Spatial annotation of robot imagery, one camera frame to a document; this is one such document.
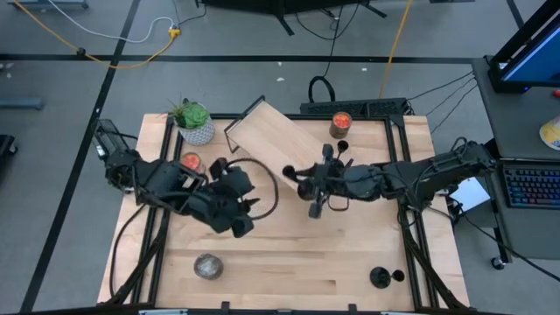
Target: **white cable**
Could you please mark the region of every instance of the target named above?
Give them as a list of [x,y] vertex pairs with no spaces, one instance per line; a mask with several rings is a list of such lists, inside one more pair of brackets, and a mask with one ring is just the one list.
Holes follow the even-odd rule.
[[69,17],[63,10],[61,10],[56,4],[54,4],[53,0],[48,0],[48,2],[52,4],[52,6],[54,7],[54,9],[58,10],[63,16],[65,16],[67,19],[69,19],[69,20],[70,20],[72,23],[74,23],[76,26],[80,27],[82,30],[84,30],[84,31],[86,31],[86,32],[88,32],[88,33],[90,33],[90,34],[92,34],[92,35],[102,36],[102,37],[107,38],[107,39],[122,39],[122,40],[124,40],[124,41],[126,41],[126,42],[128,42],[128,43],[131,43],[131,44],[141,44],[141,43],[143,43],[144,41],[146,41],[146,39],[148,39],[148,37],[149,37],[150,34],[151,34],[151,29],[154,27],[154,24],[155,24],[157,21],[159,21],[159,20],[164,20],[164,19],[166,19],[166,20],[168,20],[168,21],[171,21],[171,26],[170,26],[170,28],[172,28],[172,27],[175,25],[175,24],[173,23],[173,19],[170,18],[170,17],[158,17],[158,18],[156,18],[155,20],[151,21],[150,29],[148,30],[148,34],[146,35],[145,38],[143,38],[142,40],[132,40],[132,39],[128,39],[128,38],[122,38],[122,37],[120,37],[120,36],[110,36],[110,35],[105,35],[105,34],[98,33],[98,32],[96,32],[96,31],[90,31],[89,29],[87,29],[87,28],[81,26],[78,22],[74,21],[71,17]]

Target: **wooden board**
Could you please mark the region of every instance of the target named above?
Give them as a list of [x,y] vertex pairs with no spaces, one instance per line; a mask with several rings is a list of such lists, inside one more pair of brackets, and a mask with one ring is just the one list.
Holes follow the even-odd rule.
[[[430,132],[425,117],[406,117],[409,147],[414,160],[433,155]],[[239,149],[229,153],[221,132],[230,121],[215,121],[213,141],[202,147],[184,145],[183,152],[196,151],[209,166],[217,157],[246,157]],[[336,144],[328,134],[329,122],[295,121],[321,143]],[[146,115],[138,141],[145,159],[158,156],[165,129],[165,117]],[[385,129],[382,122],[354,122],[346,138],[358,163],[389,161]],[[360,150],[371,156],[361,155]],[[271,183],[254,164],[240,164],[256,187],[253,195],[263,198],[253,215],[265,211],[270,202]],[[320,220],[307,217],[309,204],[284,182],[280,182],[281,201],[268,218],[255,223],[255,230],[241,239],[231,232],[216,234],[190,217],[173,214],[168,233],[164,265],[157,295],[159,307],[219,308],[222,301],[235,309],[346,310],[357,304],[359,310],[413,309],[410,283],[404,258],[403,240],[396,222],[396,203],[385,199],[373,203],[351,201],[350,209],[335,213],[327,207]],[[435,208],[446,211],[441,199]],[[126,196],[115,232],[136,210],[131,196]],[[120,242],[115,282],[121,284],[137,263],[145,226],[143,213],[134,220]],[[459,263],[452,228],[442,215],[424,212],[424,224],[432,264],[456,297],[468,304],[466,287]],[[225,263],[222,277],[215,281],[197,278],[194,259],[203,253],[220,257]],[[405,273],[405,281],[376,289],[368,280],[369,271],[383,266],[389,271]],[[151,271],[144,278],[145,298]],[[99,301],[109,297],[109,262],[103,278]],[[424,305],[427,305],[425,289]]]
[[[322,129],[320,133],[329,136],[328,129]],[[324,142],[319,141],[303,126],[287,118],[266,101],[261,101],[247,117],[228,132],[228,135],[251,157],[267,165],[279,179],[294,190],[298,189],[298,184],[283,176],[282,169],[286,165],[292,165],[296,170],[303,170],[323,159],[321,152]],[[348,154],[371,156],[367,148],[353,146],[352,149]]]

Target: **concrete floor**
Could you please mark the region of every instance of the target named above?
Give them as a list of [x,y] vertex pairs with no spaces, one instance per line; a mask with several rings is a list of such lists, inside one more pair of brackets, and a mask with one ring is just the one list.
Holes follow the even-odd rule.
[[[193,1],[176,1],[181,18],[201,13]],[[98,32],[119,34],[132,0],[89,2],[89,10],[68,8],[69,14]],[[543,0],[515,2],[527,19]],[[389,55],[406,2],[372,4],[388,17],[382,19],[359,8],[337,41],[336,55]],[[353,11],[353,6],[347,6],[341,23]],[[36,14],[89,53],[112,54],[115,50],[116,41],[80,31],[55,10],[38,10]],[[130,37],[143,37],[150,21],[159,16],[176,19],[172,0],[142,0]],[[313,30],[330,34],[325,15],[315,11],[300,18]],[[286,20],[295,36],[288,37],[273,17],[209,7],[205,17],[183,25],[183,35],[165,54],[328,54],[329,42],[306,32],[295,17]],[[160,49],[168,40],[167,27],[166,22],[160,22],[146,43],[127,44],[124,54],[151,54]],[[0,29],[5,30],[0,32],[0,53],[73,53],[23,12],[7,5],[0,5]],[[396,55],[481,57],[495,53],[516,29],[505,0],[443,4],[416,0]],[[306,102],[308,81],[322,74],[325,66],[311,62],[284,62],[281,66],[276,62],[156,62],[117,71],[101,116],[112,119],[122,132],[135,134],[143,114],[165,112],[169,109],[166,99],[180,95],[222,113],[239,112],[259,95],[266,95],[284,113],[297,113],[299,104]],[[376,98],[383,70],[383,64],[337,63],[332,64],[328,79],[341,100]],[[384,95],[411,97],[469,71],[468,65],[394,64]],[[73,61],[18,61],[0,72],[0,95],[37,96],[45,101],[39,112],[0,110],[0,133],[16,136],[20,149],[0,181],[0,313],[19,311],[106,72],[93,62]],[[414,100],[416,113],[429,112],[459,85]],[[457,93],[429,116],[432,128],[461,95]],[[316,100],[326,97],[325,91],[317,91]],[[459,136],[481,142],[492,137],[477,89],[433,135],[436,150],[449,150]],[[122,198],[103,175],[101,162],[90,150],[34,310],[95,304]],[[467,225],[458,226],[456,238],[473,306],[516,314],[557,313],[560,309],[554,298],[560,295],[557,283],[518,260],[503,271],[494,271],[489,259],[497,255],[497,247]],[[558,262],[538,263],[560,273]]]

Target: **potted plant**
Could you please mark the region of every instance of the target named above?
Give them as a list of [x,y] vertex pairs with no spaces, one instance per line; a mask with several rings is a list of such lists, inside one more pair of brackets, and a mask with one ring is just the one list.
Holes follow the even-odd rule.
[[178,132],[188,144],[204,145],[214,137],[214,123],[204,105],[183,99],[171,112]]

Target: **white paper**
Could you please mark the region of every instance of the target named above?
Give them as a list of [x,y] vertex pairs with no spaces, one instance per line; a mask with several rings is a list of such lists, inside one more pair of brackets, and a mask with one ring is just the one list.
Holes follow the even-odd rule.
[[468,178],[458,185],[458,190],[451,194],[458,202],[463,204],[463,211],[471,210],[479,204],[490,200],[488,192],[476,178]]

